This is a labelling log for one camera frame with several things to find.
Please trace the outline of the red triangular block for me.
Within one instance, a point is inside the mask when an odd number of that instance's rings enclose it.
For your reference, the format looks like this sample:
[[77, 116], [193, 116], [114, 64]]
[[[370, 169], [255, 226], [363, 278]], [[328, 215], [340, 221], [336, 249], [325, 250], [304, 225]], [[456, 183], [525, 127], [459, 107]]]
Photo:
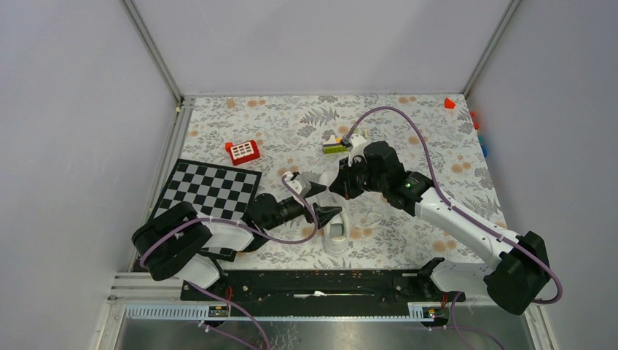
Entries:
[[444, 108], [446, 109], [454, 109], [456, 107], [456, 103], [452, 101], [450, 98], [444, 99]]

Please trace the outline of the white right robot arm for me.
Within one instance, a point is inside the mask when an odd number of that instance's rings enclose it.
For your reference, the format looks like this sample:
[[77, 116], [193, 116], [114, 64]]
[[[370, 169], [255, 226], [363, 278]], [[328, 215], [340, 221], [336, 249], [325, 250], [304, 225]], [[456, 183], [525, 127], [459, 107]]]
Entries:
[[380, 193], [395, 209], [449, 233], [471, 249], [479, 263], [434, 258], [420, 270], [418, 291], [427, 300], [445, 292], [489, 297], [503, 310], [521, 315], [550, 281], [549, 258], [541, 236], [520, 235], [492, 224], [441, 193], [421, 173], [407, 171], [385, 141], [354, 137], [342, 142], [349, 156], [340, 160], [331, 192], [352, 200]]

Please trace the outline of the white sneaker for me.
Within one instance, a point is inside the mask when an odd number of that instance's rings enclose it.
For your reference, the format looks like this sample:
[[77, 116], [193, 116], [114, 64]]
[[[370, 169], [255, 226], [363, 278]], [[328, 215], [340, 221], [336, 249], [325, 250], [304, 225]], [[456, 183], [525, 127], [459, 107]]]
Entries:
[[333, 171], [325, 171], [320, 175], [318, 183], [326, 186], [327, 189], [318, 194], [316, 198], [317, 204], [322, 207], [339, 206], [342, 208], [342, 211], [330, 219], [322, 229], [324, 250], [330, 255], [342, 255], [346, 252], [353, 228], [350, 221], [349, 202], [328, 189], [336, 176], [336, 173]]

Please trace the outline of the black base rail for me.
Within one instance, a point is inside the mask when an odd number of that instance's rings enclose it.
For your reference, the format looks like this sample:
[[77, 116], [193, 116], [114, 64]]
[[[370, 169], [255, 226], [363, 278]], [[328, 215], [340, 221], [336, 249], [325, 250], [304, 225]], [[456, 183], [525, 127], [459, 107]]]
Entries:
[[236, 270], [208, 291], [241, 307], [288, 300], [365, 300], [447, 308], [453, 300], [465, 299], [439, 290], [417, 270]]

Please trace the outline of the black white chessboard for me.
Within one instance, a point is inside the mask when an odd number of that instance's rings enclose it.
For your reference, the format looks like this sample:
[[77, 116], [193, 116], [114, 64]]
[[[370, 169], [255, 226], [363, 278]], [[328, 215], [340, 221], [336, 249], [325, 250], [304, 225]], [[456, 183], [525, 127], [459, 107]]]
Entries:
[[149, 219], [181, 202], [216, 218], [241, 219], [256, 196], [260, 171], [179, 158], [171, 169]]

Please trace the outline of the red white grid toy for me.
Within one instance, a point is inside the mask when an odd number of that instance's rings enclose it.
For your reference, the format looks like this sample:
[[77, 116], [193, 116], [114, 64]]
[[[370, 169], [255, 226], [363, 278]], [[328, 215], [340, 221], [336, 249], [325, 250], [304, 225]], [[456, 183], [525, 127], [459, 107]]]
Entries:
[[255, 140], [249, 140], [239, 144], [226, 142], [224, 148], [229, 154], [234, 166], [239, 166], [261, 157], [261, 153]]

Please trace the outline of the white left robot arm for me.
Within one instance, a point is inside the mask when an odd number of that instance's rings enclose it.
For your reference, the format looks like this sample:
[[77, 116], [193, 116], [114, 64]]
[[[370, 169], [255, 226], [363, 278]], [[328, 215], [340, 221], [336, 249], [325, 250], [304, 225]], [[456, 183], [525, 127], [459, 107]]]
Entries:
[[291, 197], [277, 201], [270, 193], [252, 200], [237, 220], [212, 217], [181, 202], [141, 226], [131, 237], [139, 254], [139, 264], [155, 281], [176, 277], [197, 285], [210, 300], [223, 296], [226, 281], [212, 257], [200, 255], [205, 248], [243, 252], [273, 241], [267, 230], [304, 217], [319, 230], [342, 214], [340, 206], [310, 204], [307, 198], [325, 191], [325, 186], [297, 182], [285, 185]]

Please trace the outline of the floral patterned table mat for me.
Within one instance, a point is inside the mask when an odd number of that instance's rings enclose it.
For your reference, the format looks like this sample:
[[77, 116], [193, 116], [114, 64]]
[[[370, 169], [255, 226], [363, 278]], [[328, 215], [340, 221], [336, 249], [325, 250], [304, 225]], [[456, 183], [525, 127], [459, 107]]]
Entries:
[[[281, 184], [287, 171], [317, 181], [336, 171], [338, 154], [325, 155], [331, 135], [355, 131], [370, 141], [387, 141], [410, 171], [434, 171], [448, 195], [498, 226], [504, 215], [463, 96], [249, 96], [202, 97], [190, 108], [181, 157], [228, 166], [225, 143], [255, 140], [261, 157], [245, 164], [260, 171], [259, 191], [278, 200], [289, 196]], [[434, 257], [458, 263], [479, 260], [449, 233], [388, 205], [368, 192], [349, 201], [353, 225], [348, 249], [324, 251], [321, 232], [304, 219], [273, 231], [274, 241], [224, 262], [230, 270], [419, 268]]]

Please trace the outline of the blue toy piece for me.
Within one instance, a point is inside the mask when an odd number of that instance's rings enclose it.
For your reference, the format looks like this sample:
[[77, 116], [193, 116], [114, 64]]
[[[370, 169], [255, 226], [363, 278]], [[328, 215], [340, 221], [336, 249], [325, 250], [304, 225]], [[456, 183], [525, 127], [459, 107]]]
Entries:
[[488, 156], [487, 142], [483, 136], [478, 136], [478, 141], [482, 150], [482, 155], [486, 158]]

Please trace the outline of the green toy brick stack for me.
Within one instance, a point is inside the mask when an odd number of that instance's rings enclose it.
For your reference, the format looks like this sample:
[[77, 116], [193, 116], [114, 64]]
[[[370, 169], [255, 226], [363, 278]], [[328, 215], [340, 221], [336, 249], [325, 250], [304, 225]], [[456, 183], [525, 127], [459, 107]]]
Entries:
[[347, 152], [346, 147], [341, 143], [342, 139], [331, 135], [327, 141], [322, 144], [322, 152], [327, 154]]

